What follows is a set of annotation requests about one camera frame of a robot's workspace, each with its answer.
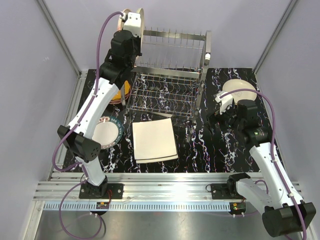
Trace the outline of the cream round plate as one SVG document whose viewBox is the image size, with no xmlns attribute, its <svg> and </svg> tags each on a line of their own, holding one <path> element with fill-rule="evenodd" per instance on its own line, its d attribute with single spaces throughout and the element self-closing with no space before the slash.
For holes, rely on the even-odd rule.
<svg viewBox="0 0 320 240">
<path fill-rule="evenodd" d="M 242 80 L 242 79 L 230 79 L 226 81 L 223 86 L 222 90 L 225 92 L 231 92 L 234 90 L 239 90 L 239 89 L 250 89 L 250 90 L 255 90 L 255 87 L 250 84 L 249 82 Z M 255 92 L 251 91 L 239 91 L 231 94 L 234 103 L 237 104 L 238 101 L 240 100 L 252 100 L 255 101 L 257 98 L 257 94 Z"/>
</svg>

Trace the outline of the black marble pattern mat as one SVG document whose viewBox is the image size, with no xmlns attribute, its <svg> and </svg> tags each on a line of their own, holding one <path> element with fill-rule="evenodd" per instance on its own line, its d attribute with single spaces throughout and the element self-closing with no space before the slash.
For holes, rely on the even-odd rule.
<svg viewBox="0 0 320 240">
<path fill-rule="evenodd" d="M 210 68 L 206 75 L 196 125 L 185 119 L 174 118 L 173 131 L 178 159 L 148 164 L 137 164 L 134 158 L 132 123 L 153 121 L 159 117 L 145 112 L 127 116 L 121 104 L 109 105 L 103 116 L 113 116 L 122 123 L 123 135 L 114 146 L 99 154 L 105 173 L 239 173 L 259 172 L 243 142 L 231 129 L 213 136 L 207 128 L 207 115 L 214 109 L 214 96 L 231 79 L 242 79 L 259 87 L 251 68 Z"/>
</svg>

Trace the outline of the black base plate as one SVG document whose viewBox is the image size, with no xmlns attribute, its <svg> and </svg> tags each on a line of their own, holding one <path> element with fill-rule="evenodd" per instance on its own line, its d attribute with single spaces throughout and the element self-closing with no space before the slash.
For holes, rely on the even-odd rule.
<svg viewBox="0 0 320 240">
<path fill-rule="evenodd" d="M 121 200 L 123 198 L 124 185 L 121 183 L 105 183 L 94 186 L 90 183 L 80 187 L 80 199 L 109 199 Z"/>
<path fill-rule="evenodd" d="M 209 186 L 213 200 L 231 200 L 238 198 L 233 187 L 229 186 L 228 183 L 212 183 Z"/>
</svg>

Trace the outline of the pink and cream plate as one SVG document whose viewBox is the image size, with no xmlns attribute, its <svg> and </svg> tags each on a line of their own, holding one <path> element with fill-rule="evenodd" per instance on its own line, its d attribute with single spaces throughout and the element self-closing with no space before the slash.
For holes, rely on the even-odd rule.
<svg viewBox="0 0 320 240">
<path fill-rule="evenodd" d="M 131 12 L 131 10 L 129 8 L 125 8 L 122 11 L 122 15 L 118 18 L 118 22 L 117 22 L 117 30 L 118 31 L 123 29 L 125 21 L 126 21 L 126 17 L 127 17 L 129 12 Z"/>
</svg>

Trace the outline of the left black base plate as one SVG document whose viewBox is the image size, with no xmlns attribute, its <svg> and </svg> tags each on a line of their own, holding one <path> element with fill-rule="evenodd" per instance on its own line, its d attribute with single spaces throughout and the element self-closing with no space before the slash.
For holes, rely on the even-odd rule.
<svg viewBox="0 0 320 240">
<path fill-rule="evenodd" d="M 123 198 L 124 185 L 121 183 L 105 183 L 94 186 L 90 183 L 80 187 L 80 199 L 109 199 L 121 200 Z"/>
</svg>

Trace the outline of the white square plate black rim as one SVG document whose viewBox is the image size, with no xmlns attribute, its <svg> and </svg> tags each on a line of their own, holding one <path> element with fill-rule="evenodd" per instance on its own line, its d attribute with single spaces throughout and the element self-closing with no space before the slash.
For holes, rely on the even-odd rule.
<svg viewBox="0 0 320 240">
<path fill-rule="evenodd" d="M 149 164 L 149 163 L 157 163 L 157 162 L 164 162 L 169 160 L 176 160 L 179 157 L 178 154 L 166 157 L 159 157 L 159 158 L 150 158 L 150 159 L 136 159 L 137 164 Z"/>
</svg>

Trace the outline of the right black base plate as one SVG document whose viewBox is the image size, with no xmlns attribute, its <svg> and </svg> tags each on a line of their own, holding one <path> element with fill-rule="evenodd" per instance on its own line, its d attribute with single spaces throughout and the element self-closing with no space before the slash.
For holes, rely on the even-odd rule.
<svg viewBox="0 0 320 240">
<path fill-rule="evenodd" d="M 233 187 L 229 186 L 228 183 L 212 183 L 209 186 L 213 200 L 231 200 L 238 198 Z"/>
</svg>

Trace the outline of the green rimmed white plate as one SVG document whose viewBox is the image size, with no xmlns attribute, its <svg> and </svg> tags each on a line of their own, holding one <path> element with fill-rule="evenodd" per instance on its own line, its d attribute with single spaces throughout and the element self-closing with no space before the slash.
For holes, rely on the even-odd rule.
<svg viewBox="0 0 320 240">
<path fill-rule="evenodd" d="M 92 139 L 99 143 L 102 150 L 115 146 L 122 138 L 123 124 L 113 116 L 103 116 L 99 119 Z"/>
</svg>

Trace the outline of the orange polka dot plate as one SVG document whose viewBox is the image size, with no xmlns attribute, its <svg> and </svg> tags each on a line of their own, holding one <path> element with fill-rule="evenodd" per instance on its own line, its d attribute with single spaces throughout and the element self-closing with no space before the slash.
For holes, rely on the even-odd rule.
<svg viewBox="0 0 320 240">
<path fill-rule="evenodd" d="M 131 88 L 132 86 L 130 83 L 126 80 L 124 83 L 124 93 L 125 93 L 125 99 L 129 97 L 131 94 Z M 112 101 L 120 101 L 121 100 L 121 91 L 119 90 L 118 93 L 112 98 Z"/>
</svg>

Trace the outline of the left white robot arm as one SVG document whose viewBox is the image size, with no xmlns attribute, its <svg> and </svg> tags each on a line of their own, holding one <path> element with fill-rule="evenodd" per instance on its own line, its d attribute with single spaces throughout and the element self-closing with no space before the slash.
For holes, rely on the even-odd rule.
<svg viewBox="0 0 320 240">
<path fill-rule="evenodd" d="M 97 199 L 108 195 L 108 178 L 99 153 L 101 144 L 93 140 L 96 125 L 106 107 L 131 75 L 136 58 L 141 56 L 141 32 L 118 30 L 102 64 L 97 65 L 96 80 L 90 95 L 68 126 L 57 133 L 85 174 L 83 190 Z"/>
</svg>

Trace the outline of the left aluminium frame post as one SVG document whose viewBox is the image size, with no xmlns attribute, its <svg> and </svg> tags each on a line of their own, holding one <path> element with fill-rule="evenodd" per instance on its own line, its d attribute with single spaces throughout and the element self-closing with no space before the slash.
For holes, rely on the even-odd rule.
<svg viewBox="0 0 320 240">
<path fill-rule="evenodd" d="M 35 0 L 36 4 L 38 5 L 41 13 L 43 14 L 49 28 L 51 29 L 55 39 L 57 40 L 61 50 L 63 51 L 67 61 L 69 62 L 72 70 L 74 71 L 77 78 L 80 78 L 82 75 L 82 70 L 76 63 L 75 58 L 73 57 L 64 37 L 61 34 L 61 31 L 58 28 L 56 21 L 53 18 L 51 11 L 49 10 L 45 0 Z"/>
</svg>

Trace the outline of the steel two-tier dish rack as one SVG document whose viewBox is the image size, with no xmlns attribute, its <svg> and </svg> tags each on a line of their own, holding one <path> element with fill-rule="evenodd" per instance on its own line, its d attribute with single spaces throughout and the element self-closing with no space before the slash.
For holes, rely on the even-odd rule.
<svg viewBox="0 0 320 240">
<path fill-rule="evenodd" d="M 145 29 L 126 113 L 148 113 L 195 124 L 211 60 L 212 32 Z"/>
</svg>

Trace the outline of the aluminium frame post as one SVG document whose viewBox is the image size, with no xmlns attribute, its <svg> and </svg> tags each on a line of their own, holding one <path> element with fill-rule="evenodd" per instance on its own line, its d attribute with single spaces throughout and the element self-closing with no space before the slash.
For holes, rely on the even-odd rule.
<svg viewBox="0 0 320 240">
<path fill-rule="evenodd" d="M 253 73 L 256 75 L 260 68 L 262 67 L 264 61 L 266 60 L 269 52 L 271 51 L 274 43 L 278 39 L 279 35 L 281 34 L 283 28 L 285 27 L 286 23 L 288 22 L 291 14 L 294 12 L 296 6 L 298 5 L 299 0 L 290 0 L 288 5 L 286 6 L 282 16 L 280 17 L 275 29 L 273 30 L 266 46 L 263 49 L 262 54 L 260 55 L 255 67 L 253 68 Z"/>
<path fill-rule="evenodd" d="M 36 4 L 38 5 L 41 13 L 43 14 L 49 28 L 51 29 L 55 39 L 57 40 L 61 50 L 63 51 L 67 61 L 69 62 L 72 70 L 74 71 L 77 78 L 80 78 L 82 75 L 82 70 L 76 63 L 75 58 L 73 57 L 64 37 L 61 34 L 61 31 L 58 28 L 56 21 L 53 18 L 51 11 L 49 10 L 45 0 L 35 0 Z"/>
</svg>

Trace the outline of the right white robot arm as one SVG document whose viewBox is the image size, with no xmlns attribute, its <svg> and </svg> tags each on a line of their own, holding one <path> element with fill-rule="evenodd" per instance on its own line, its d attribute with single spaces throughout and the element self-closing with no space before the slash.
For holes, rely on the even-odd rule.
<svg viewBox="0 0 320 240">
<path fill-rule="evenodd" d="M 229 197 L 249 200 L 261 214 L 265 230 L 271 237 L 304 232 L 316 215 L 313 203 L 305 202 L 289 179 L 276 148 L 272 133 L 258 120 L 258 107 L 253 100 L 216 98 L 214 113 L 207 116 L 210 131 L 230 128 L 242 140 L 261 171 L 266 190 L 260 189 L 247 173 L 229 176 L 226 192 Z"/>
</svg>

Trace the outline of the pale green round plate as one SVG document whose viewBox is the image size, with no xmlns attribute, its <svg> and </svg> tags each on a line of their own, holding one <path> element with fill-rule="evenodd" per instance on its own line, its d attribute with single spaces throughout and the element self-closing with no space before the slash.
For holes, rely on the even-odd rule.
<svg viewBox="0 0 320 240">
<path fill-rule="evenodd" d="M 141 7 L 139 8 L 136 13 L 140 15 L 140 46 L 143 45 L 143 37 L 144 37 L 144 29 L 145 29 L 145 14 L 144 9 Z"/>
</svg>

